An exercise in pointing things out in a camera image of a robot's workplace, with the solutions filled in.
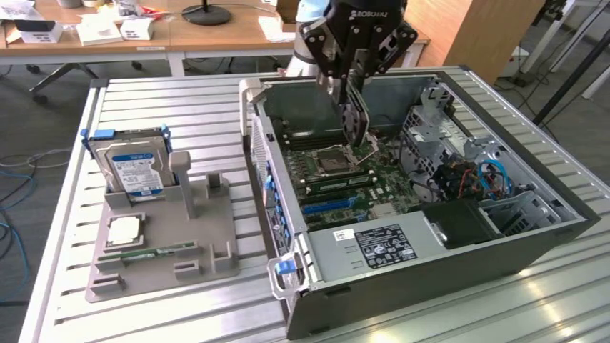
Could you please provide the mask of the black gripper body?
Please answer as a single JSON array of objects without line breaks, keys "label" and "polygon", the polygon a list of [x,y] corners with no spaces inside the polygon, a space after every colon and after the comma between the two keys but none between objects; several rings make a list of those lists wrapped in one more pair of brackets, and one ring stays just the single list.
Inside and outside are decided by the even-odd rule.
[{"label": "black gripper body", "polygon": [[375,27],[391,32],[403,20],[404,1],[329,1],[325,9],[325,25],[337,46],[344,51],[348,37],[355,36],[355,46],[368,48]]}]

